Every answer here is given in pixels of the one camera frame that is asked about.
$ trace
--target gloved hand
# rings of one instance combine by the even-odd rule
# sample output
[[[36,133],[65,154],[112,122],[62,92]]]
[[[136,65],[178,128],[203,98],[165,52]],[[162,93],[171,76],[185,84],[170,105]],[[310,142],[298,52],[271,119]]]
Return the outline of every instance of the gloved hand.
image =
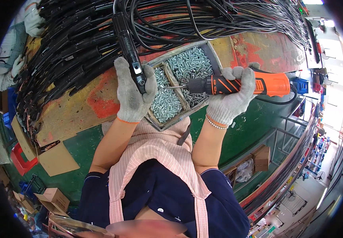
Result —
[[[120,110],[117,117],[128,123],[138,123],[146,115],[157,93],[157,83],[154,69],[149,65],[143,65],[146,77],[145,91],[141,94],[133,81],[128,62],[119,57],[114,62],[117,73],[117,98],[120,101]]]
[[[250,67],[259,68],[260,64],[251,63]],[[218,126],[229,126],[235,117],[247,110],[250,101],[254,98],[255,73],[250,68],[235,67],[224,68],[223,74],[227,80],[241,80],[241,88],[238,93],[229,95],[210,95],[207,116]]]
[[[23,23],[25,24],[26,33],[32,37],[40,37],[44,28],[38,28],[41,23],[45,22],[45,19],[40,17],[37,9],[37,4],[33,3],[29,5],[25,10],[25,18]]]
[[[23,66],[26,64],[26,56],[24,56],[22,58],[22,61],[20,61],[21,57],[22,57],[22,54],[18,55],[17,59],[14,60],[13,68],[11,72],[12,78],[15,78],[16,75],[21,71]]]

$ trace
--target bracelet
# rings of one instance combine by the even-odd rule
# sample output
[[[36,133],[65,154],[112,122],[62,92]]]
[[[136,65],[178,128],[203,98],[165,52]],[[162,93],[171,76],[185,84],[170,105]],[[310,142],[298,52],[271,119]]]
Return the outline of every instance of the bracelet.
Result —
[[[218,129],[226,130],[226,129],[228,129],[228,127],[230,127],[230,125],[228,125],[227,127],[220,127],[220,126],[215,125],[212,121],[210,121],[210,119],[208,119],[207,114],[206,114],[206,119],[207,119],[208,122],[210,122],[210,124],[211,124],[212,126],[215,126],[215,127],[218,128]]]

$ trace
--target green floor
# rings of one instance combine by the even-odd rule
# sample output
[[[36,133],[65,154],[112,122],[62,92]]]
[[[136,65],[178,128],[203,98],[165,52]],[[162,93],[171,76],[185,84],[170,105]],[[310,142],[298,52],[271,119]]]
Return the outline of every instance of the green floor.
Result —
[[[274,100],[286,101],[287,99],[284,97],[282,99]],[[287,116],[297,104],[298,102],[295,101],[286,106],[279,106],[254,99],[250,103],[247,112],[235,119],[235,126],[228,129],[223,141],[219,168],[233,161],[251,148],[271,127],[279,125],[282,121],[279,116]],[[203,108],[190,116],[192,121],[191,135],[193,142],[195,142],[199,136],[205,113],[206,108]],[[82,131],[78,133],[77,136],[64,141],[64,145],[80,166],[80,169],[78,170],[50,177],[42,166],[38,164],[22,178],[13,164],[5,164],[4,168],[17,191],[19,191],[18,182],[20,180],[30,180],[34,173],[45,182],[47,187],[60,188],[71,201],[70,205],[77,205],[80,199],[84,177],[88,173],[94,151],[102,139],[102,136],[101,125],[98,125]],[[257,180],[255,179],[254,183],[266,179],[270,175],[269,171],[263,173],[264,174],[258,176],[259,178]],[[241,189],[244,191],[242,192],[241,197],[251,193],[252,189],[254,190],[254,183]]]

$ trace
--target orange cordless screwdriver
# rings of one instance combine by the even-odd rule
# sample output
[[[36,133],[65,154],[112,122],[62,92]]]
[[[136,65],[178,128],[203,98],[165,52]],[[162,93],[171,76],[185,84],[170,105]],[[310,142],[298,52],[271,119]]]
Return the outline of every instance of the orange cordless screwdriver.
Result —
[[[256,86],[253,94],[265,94],[270,97],[288,95],[290,93],[290,83],[288,77],[284,73],[268,73],[259,69],[253,69],[255,72]],[[190,79],[187,84],[182,86],[167,87],[185,88],[190,93],[206,92],[210,95],[231,94],[240,91],[239,80],[226,80],[223,76],[212,75],[205,79]]]

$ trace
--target person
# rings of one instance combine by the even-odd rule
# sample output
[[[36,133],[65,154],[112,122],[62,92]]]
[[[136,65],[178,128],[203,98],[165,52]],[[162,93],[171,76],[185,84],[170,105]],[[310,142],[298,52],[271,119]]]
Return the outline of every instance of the person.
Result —
[[[0,91],[13,85],[14,77],[26,64],[22,56],[27,34],[40,37],[44,28],[39,28],[44,19],[39,16],[37,2],[27,0],[13,19],[0,46]]]
[[[323,128],[319,127],[319,126],[317,126],[317,129],[318,129],[317,132],[319,133],[319,136],[323,136],[323,135],[326,134],[325,129],[323,129]]]
[[[49,223],[48,212],[49,211],[47,210],[47,208],[42,205],[41,208],[39,209],[39,212],[35,214],[34,216],[35,230],[42,230],[42,231],[47,230],[43,224],[48,225]]]
[[[77,219],[103,228],[135,219],[168,220],[187,227],[177,237],[245,237],[249,220],[218,162],[228,126],[253,98],[254,72],[223,69],[227,80],[241,80],[241,90],[210,96],[193,147],[189,133],[181,143],[189,117],[163,132],[143,119],[157,92],[154,70],[144,65],[141,95],[128,62],[120,57],[114,65],[120,110],[95,151]]]

